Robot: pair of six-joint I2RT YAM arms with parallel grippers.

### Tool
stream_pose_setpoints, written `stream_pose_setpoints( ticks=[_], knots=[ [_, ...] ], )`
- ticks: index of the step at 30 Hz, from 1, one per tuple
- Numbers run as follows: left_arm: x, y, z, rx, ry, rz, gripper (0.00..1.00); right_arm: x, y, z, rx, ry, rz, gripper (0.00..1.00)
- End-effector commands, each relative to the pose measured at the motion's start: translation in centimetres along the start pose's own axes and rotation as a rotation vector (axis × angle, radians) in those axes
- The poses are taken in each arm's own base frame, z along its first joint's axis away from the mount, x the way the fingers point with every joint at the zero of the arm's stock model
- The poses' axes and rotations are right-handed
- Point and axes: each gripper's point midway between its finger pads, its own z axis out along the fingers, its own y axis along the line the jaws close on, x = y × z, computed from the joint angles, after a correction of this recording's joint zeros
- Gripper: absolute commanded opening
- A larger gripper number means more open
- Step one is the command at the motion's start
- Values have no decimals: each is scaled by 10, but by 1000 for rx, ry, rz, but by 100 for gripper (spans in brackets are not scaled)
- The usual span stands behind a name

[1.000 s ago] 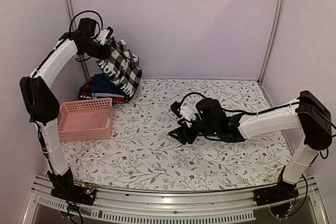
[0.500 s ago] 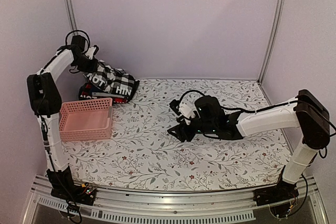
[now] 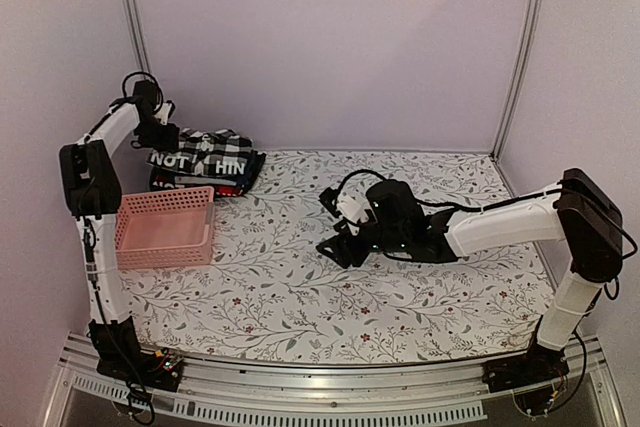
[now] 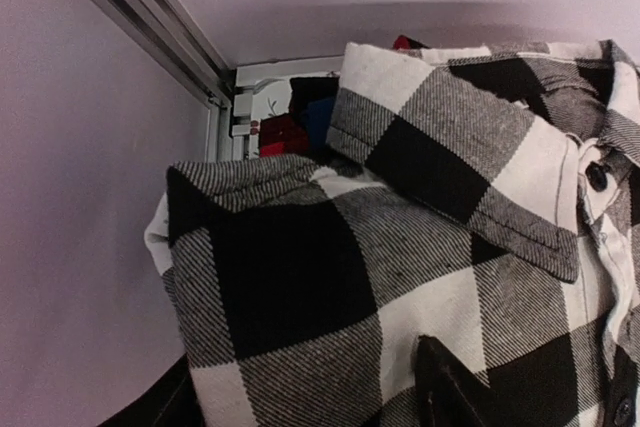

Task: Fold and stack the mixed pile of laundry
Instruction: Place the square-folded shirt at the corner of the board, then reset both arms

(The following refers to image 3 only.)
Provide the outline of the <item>black white checkered cloth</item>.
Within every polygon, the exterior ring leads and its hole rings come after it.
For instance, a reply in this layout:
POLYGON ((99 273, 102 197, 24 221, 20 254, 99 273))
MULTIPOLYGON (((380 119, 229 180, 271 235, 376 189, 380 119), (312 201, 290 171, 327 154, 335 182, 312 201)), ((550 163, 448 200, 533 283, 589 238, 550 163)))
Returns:
POLYGON ((220 185, 254 182, 266 155, 254 149, 249 137, 230 129, 215 132, 183 128, 174 153, 152 150, 146 163, 177 176, 220 185))

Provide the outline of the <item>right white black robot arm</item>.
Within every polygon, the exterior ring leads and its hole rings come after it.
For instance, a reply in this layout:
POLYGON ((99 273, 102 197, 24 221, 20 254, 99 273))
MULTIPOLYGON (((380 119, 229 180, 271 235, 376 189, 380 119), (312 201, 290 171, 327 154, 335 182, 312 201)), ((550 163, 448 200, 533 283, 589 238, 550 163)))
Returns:
POLYGON ((418 264, 449 264, 482 251, 557 244, 568 265, 534 327, 525 351, 483 366, 490 392, 524 388, 569 373, 565 348, 579 324, 617 283, 624 262, 639 251, 615 203, 582 170, 537 191, 483 206, 418 199, 408 183, 378 176, 363 199, 328 187, 319 202, 336 219, 334 235, 317 246, 344 269, 372 254, 418 264))

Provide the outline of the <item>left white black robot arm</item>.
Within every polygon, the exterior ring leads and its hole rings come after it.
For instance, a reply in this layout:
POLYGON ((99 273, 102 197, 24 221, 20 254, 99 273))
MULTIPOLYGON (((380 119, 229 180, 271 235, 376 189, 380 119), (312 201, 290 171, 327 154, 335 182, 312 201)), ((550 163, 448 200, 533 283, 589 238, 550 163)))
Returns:
POLYGON ((63 193, 82 244, 98 372, 140 391, 175 392, 181 367, 166 367, 163 358, 143 351, 120 285, 115 231, 123 196, 112 155, 127 138, 136 148, 175 152, 180 130, 169 121, 174 106, 158 81, 144 71, 129 77, 134 87, 123 86, 97 124, 60 149, 63 193))

